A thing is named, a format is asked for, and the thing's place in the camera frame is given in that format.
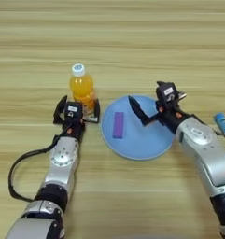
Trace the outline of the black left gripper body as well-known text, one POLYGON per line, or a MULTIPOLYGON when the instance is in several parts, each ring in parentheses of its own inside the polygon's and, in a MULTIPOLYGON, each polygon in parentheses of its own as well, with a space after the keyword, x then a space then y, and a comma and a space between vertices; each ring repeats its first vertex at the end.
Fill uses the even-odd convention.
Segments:
POLYGON ((98 117, 66 117, 63 122, 63 136, 81 139, 86 123, 98 122, 98 117))

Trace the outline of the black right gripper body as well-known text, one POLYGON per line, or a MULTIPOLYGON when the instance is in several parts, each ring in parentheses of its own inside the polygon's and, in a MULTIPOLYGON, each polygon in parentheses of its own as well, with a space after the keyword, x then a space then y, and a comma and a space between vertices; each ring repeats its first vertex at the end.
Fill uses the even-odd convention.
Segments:
POLYGON ((156 108, 159 112, 159 122, 166 126, 173 134, 176 133, 178 126, 190 117, 190 114, 184 112, 179 101, 186 97, 186 93, 180 92, 172 101, 165 103, 163 99, 158 99, 156 108))

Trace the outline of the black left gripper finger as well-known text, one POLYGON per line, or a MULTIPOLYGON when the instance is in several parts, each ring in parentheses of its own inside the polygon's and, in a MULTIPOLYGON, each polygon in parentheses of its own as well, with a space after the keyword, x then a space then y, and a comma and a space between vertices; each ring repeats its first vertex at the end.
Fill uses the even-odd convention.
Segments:
POLYGON ((67 96, 64 96, 60 102, 57 104, 55 111, 53 113, 53 123, 54 124, 62 124, 63 123, 63 118, 61 117, 64 108, 65 108, 65 104, 67 101, 67 96))
POLYGON ((99 103, 99 99, 97 98, 94 101, 94 122, 99 122, 100 121, 100 103, 99 103))

